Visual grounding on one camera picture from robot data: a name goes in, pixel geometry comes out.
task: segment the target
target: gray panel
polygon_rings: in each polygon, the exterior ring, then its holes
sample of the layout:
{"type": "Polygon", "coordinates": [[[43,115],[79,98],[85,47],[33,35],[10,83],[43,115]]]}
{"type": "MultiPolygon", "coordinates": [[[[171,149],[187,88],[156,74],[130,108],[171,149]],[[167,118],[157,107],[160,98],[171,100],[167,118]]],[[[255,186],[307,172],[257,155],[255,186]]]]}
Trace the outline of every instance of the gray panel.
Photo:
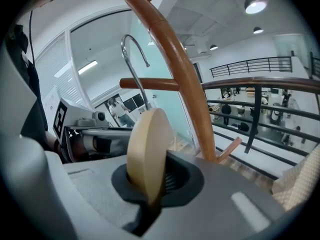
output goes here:
{"type": "Polygon", "coordinates": [[[112,173],[127,162],[127,156],[64,165],[72,183],[101,216],[121,228],[135,220],[139,206],[123,201],[115,191],[112,173]]]}
{"type": "Polygon", "coordinates": [[[162,209],[160,217],[144,235],[148,239],[244,239],[254,233],[231,200],[243,192],[271,221],[284,210],[272,196],[239,173],[223,165],[170,151],[199,167],[204,176],[201,193],[188,205],[162,209]]]}
{"type": "MultiPolygon", "coordinates": [[[[228,167],[183,153],[170,153],[196,165],[204,175],[204,187],[189,204],[162,209],[143,238],[232,240],[249,237],[254,231],[231,200],[235,192],[243,192],[271,223],[284,213],[269,193],[228,167]]],[[[124,202],[111,184],[112,173],[125,162],[126,156],[120,156],[64,166],[84,199],[117,227],[133,221],[138,211],[138,206],[124,202]]]]}
{"type": "Polygon", "coordinates": [[[0,153],[0,172],[8,191],[47,238],[138,239],[106,221],[85,201],[56,153],[45,153],[32,139],[3,135],[0,153]]]}
{"type": "MultiPolygon", "coordinates": [[[[65,35],[64,33],[52,41],[48,47],[36,58],[35,68],[39,76],[39,87],[41,99],[45,105],[44,99],[55,87],[59,97],[84,105],[82,96],[76,89],[71,66],[60,77],[54,77],[65,65],[68,64],[65,35]]],[[[54,134],[52,126],[54,118],[46,114],[48,131],[54,134]]]]}

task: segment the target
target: white textured cloth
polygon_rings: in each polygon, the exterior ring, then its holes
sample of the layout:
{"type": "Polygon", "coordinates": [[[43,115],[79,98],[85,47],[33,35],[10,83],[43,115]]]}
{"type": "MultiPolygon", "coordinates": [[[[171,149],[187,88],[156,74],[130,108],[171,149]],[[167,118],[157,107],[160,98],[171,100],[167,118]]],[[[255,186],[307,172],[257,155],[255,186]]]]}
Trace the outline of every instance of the white textured cloth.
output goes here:
{"type": "Polygon", "coordinates": [[[274,182],[273,197],[288,211],[309,198],[319,175],[320,145],[274,182]]]}

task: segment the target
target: black metal railing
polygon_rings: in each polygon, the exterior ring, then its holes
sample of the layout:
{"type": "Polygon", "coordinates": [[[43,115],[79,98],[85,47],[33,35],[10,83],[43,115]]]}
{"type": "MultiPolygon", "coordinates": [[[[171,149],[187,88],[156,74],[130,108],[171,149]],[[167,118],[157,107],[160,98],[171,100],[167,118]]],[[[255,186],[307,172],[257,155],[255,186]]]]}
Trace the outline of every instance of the black metal railing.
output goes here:
{"type": "Polygon", "coordinates": [[[311,75],[320,78],[320,58],[314,57],[313,53],[310,52],[311,59],[311,75]]]}
{"type": "Polygon", "coordinates": [[[289,56],[266,57],[238,61],[213,67],[210,70],[213,78],[261,71],[292,72],[292,62],[289,56]]]}
{"type": "MultiPolygon", "coordinates": [[[[276,124],[272,123],[266,123],[266,122],[259,122],[260,115],[261,115],[261,109],[262,110],[270,110],[270,111],[277,111],[281,114],[287,113],[291,115],[297,115],[304,118],[312,119],[320,121],[320,115],[316,113],[310,113],[307,111],[297,110],[297,109],[291,109],[288,107],[283,106],[275,106],[275,105],[266,105],[261,104],[262,101],[262,87],[263,88],[281,88],[281,89],[289,89],[294,91],[302,91],[302,92],[308,92],[308,93],[314,93],[314,94],[320,94],[320,85],[319,82],[316,80],[311,79],[302,79],[302,78],[295,78],[295,77],[289,77],[289,78],[268,78],[268,77],[245,77],[245,78],[237,78],[237,79],[228,79],[228,80],[219,80],[219,81],[213,81],[213,82],[207,82],[202,84],[202,88],[204,90],[210,90],[210,89],[217,89],[217,88],[228,88],[228,87],[253,87],[254,88],[254,103],[252,102],[243,102],[243,101],[228,101],[228,100],[221,100],[221,99],[215,99],[215,100],[207,100],[208,104],[210,103],[216,103],[216,104],[229,104],[229,105],[236,105],[236,106],[244,106],[244,107],[251,107],[254,108],[252,119],[251,118],[244,118],[240,116],[235,116],[231,114],[223,114],[221,112],[214,112],[211,111],[210,114],[221,116],[225,118],[235,119],[239,122],[245,122],[251,124],[250,131],[245,132],[237,128],[233,128],[227,125],[224,125],[222,123],[213,122],[212,125],[218,126],[224,129],[231,130],[233,132],[242,134],[244,136],[249,137],[247,143],[242,143],[245,148],[245,152],[248,153],[249,150],[252,148],[254,150],[258,149],[257,147],[252,146],[252,143],[254,139],[268,143],[270,145],[276,146],[281,149],[285,149],[287,151],[294,152],[296,154],[306,156],[308,155],[307,152],[304,150],[284,145],[280,141],[274,141],[265,137],[258,136],[257,129],[258,126],[269,128],[276,130],[277,132],[281,132],[284,134],[290,134],[292,136],[298,136],[302,140],[309,140],[315,143],[320,143],[320,137],[313,136],[304,132],[301,132],[296,129],[290,129],[286,127],[282,127],[276,124]]],[[[277,154],[271,154],[268,153],[269,156],[274,157],[280,161],[283,161],[284,159],[282,157],[277,156],[277,154]]]]}

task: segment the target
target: white ceiling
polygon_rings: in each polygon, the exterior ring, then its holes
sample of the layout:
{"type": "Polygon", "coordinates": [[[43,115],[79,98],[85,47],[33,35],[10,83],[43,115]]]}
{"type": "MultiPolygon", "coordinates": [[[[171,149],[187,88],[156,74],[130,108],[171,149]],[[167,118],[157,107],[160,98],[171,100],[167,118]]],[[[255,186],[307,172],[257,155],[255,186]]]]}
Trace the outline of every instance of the white ceiling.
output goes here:
{"type": "MultiPolygon", "coordinates": [[[[208,49],[210,45],[218,47],[230,45],[253,36],[253,28],[262,27],[266,33],[284,30],[288,24],[287,0],[263,0],[267,8],[257,14],[245,13],[245,0],[178,0],[169,13],[167,20],[172,25],[187,53],[191,58],[210,55],[212,51],[197,51],[196,38],[202,40],[208,49]]],[[[293,7],[289,13],[297,14],[293,7]]]]}
{"type": "Polygon", "coordinates": [[[130,33],[131,20],[131,11],[119,12],[91,21],[71,33],[71,49],[76,69],[80,70],[89,62],[97,61],[97,65],[80,75],[83,88],[93,96],[107,91],[108,85],[113,85],[115,75],[120,76],[126,72],[129,74],[122,58],[121,39],[130,33]],[[94,85],[102,82],[104,88],[93,90],[97,89],[94,85]]]}
{"type": "Polygon", "coordinates": [[[132,12],[125,11],[91,21],[71,33],[72,56],[79,70],[88,61],[100,64],[122,59],[121,39],[130,32],[132,12]]]}

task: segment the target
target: black circular opening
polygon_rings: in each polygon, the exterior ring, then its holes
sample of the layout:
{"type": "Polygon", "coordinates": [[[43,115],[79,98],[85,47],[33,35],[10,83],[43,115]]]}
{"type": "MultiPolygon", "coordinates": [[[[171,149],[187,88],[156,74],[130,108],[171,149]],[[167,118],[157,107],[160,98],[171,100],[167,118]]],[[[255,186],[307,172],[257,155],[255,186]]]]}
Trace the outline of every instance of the black circular opening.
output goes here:
{"type": "MultiPolygon", "coordinates": [[[[147,202],[145,195],[131,184],[126,164],[113,172],[111,182],[123,200],[135,204],[147,202]]],[[[161,206],[186,205],[200,193],[204,182],[204,176],[198,167],[169,153],[165,161],[165,187],[161,206]]]]}

